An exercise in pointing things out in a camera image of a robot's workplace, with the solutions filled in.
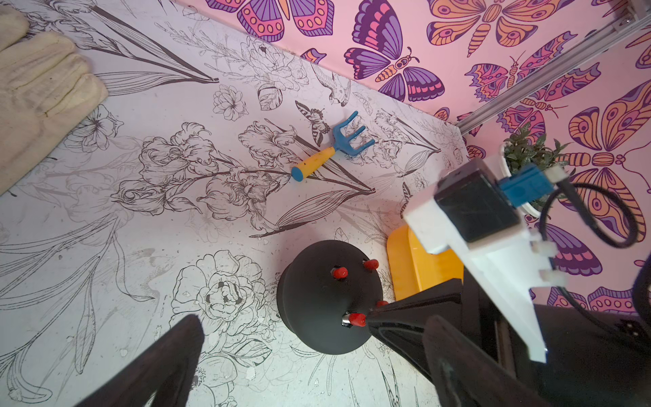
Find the blue yellow garden fork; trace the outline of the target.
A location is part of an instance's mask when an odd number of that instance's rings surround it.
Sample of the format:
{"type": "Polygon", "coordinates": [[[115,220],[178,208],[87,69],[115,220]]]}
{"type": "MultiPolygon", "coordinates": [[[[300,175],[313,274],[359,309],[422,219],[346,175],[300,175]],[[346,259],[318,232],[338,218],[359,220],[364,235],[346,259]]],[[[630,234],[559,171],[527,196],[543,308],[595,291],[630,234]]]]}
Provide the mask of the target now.
{"type": "Polygon", "coordinates": [[[343,152],[347,156],[355,157],[360,155],[362,152],[366,151],[366,149],[369,149],[371,146],[373,146],[376,143],[374,139],[371,139],[365,144],[357,148],[351,145],[352,140],[360,136],[366,130],[365,125],[360,127],[350,136],[345,136],[342,133],[342,129],[344,129],[344,127],[349,125],[358,116],[358,114],[359,114],[358,111],[354,111],[354,113],[352,113],[352,115],[350,115],[349,118],[347,118],[347,120],[344,120],[343,122],[333,127],[332,135],[334,137],[334,143],[332,147],[329,147],[328,149],[324,149],[316,154],[313,154],[312,156],[308,157],[308,159],[304,160],[300,164],[296,164],[296,166],[292,167],[290,173],[294,181],[300,182],[303,181],[308,176],[313,175],[316,171],[318,171],[318,169],[320,169],[320,167],[322,167],[327,161],[329,161],[337,152],[343,152]]]}

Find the aluminium cage frame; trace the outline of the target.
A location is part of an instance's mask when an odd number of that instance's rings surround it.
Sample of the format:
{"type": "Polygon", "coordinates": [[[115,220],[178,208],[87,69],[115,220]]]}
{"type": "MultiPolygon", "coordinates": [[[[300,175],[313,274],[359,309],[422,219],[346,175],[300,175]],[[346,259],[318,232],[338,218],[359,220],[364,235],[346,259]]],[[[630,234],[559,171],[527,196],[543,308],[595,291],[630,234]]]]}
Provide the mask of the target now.
{"type": "Polygon", "coordinates": [[[580,67],[582,64],[603,54],[608,49],[622,42],[630,35],[641,30],[650,23],[649,1],[628,1],[627,7],[620,18],[611,25],[594,32],[582,42],[536,71],[525,80],[516,84],[510,90],[486,103],[468,117],[460,120],[457,127],[463,135],[475,127],[484,124],[500,112],[510,108],[543,86],[580,67]]]}

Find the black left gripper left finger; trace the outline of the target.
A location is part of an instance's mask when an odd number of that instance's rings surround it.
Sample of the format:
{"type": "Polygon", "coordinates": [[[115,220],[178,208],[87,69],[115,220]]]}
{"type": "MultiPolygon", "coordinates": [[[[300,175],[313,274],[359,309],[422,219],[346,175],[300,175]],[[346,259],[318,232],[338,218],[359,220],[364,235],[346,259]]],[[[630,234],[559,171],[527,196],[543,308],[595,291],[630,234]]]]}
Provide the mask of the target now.
{"type": "Polygon", "coordinates": [[[184,406],[204,342],[197,315],[182,318],[79,406],[184,406]]]}

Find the black round screw base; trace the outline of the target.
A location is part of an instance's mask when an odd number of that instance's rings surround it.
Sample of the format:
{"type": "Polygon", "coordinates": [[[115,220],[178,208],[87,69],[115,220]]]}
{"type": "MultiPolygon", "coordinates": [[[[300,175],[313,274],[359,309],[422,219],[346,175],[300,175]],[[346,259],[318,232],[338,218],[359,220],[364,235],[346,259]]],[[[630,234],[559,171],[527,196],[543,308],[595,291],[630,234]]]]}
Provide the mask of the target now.
{"type": "Polygon", "coordinates": [[[298,339],[322,354],[347,354],[364,345],[368,327],[344,327],[342,317],[361,313],[368,317],[384,300],[381,278],[367,271],[371,259],[354,245],[325,240],[302,250],[281,273],[276,303],[285,326],[298,339]],[[346,267],[349,276],[337,281],[332,270],[346,267]]]}

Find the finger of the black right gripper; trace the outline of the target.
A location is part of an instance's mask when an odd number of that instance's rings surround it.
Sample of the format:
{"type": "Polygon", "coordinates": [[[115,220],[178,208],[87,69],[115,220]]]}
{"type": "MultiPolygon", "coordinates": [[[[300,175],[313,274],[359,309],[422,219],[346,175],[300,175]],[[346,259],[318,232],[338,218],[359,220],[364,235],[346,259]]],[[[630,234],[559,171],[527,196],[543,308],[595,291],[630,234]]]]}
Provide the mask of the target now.
{"type": "Polygon", "coordinates": [[[373,337],[407,360],[425,378],[431,377],[423,335],[427,320],[440,316],[461,327],[463,283],[452,279],[372,310],[366,327],[373,337]]]}

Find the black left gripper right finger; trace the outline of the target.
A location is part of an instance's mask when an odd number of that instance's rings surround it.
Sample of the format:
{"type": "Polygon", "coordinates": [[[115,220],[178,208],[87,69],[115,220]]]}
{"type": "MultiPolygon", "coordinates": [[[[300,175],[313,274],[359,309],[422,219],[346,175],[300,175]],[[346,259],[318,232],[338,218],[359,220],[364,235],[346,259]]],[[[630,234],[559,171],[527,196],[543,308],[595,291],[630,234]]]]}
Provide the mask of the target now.
{"type": "Polygon", "coordinates": [[[440,316],[423,333],[430,376],[442,406],[548,406],[440,316]]]}

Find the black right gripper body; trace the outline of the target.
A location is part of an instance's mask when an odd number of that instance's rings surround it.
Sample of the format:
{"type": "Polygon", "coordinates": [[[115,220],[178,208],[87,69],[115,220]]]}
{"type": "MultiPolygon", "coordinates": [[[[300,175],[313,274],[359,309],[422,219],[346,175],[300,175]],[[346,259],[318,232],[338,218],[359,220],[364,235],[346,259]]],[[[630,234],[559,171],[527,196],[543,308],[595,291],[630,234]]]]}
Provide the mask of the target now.
{"type": "Polygon", "coordinates": [[[515,335],[515,371],[560,406],[650,403],[650,265],[631,291],[632,309],[593,310],[566,290],[562,246],[548,227],[527,227],[519,207],[566,199],[613,248],[637,241],[641,224],[612,191],[573,182],[561,166],[496,178],[473,159],[413,197],[403,217],[429,254],[453,251],[515,335]]]}

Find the cream fabric glove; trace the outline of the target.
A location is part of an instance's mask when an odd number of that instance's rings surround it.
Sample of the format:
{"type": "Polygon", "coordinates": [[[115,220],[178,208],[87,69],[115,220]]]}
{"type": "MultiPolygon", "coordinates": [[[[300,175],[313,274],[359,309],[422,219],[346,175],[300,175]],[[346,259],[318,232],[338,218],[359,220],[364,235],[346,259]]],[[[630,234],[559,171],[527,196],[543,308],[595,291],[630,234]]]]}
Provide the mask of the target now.
{"type": "Polygon", "coordinates": [[[59,33],[28,38],[29,21],[1,8],[1,191],[48,156],[108,96],[76,44],[59,33]]]}

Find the potted green plant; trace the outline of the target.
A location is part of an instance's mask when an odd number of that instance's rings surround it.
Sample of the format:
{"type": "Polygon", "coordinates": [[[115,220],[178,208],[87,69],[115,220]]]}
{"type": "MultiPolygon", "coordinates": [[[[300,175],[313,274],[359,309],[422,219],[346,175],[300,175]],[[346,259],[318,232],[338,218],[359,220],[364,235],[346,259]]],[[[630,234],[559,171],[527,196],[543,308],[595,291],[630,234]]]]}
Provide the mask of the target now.
{"type": "Polygon", "coordinates": [[[561,158],[566,145],[547,136],[534,137],[529,125],[512,133],[500,149],[500,168],[506,175],[498,181],[499,189],[510,203],[534,219],[542,215],[554,186],[567,180],[567,161],[561,158]]]}

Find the yellow plastic tray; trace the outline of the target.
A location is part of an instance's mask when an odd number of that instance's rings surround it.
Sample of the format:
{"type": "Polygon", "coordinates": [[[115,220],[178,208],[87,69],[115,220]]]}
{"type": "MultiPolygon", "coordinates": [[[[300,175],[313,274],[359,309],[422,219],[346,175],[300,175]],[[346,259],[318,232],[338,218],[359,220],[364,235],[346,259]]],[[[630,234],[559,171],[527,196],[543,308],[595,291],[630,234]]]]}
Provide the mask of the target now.
{"type": "Polygon", "coordinates": [[[464,265],[451,249],[429,254],[407,226],[388,238],[387,253],[396,300],[408,298],[450,280],[464,279],[464,265]]]}

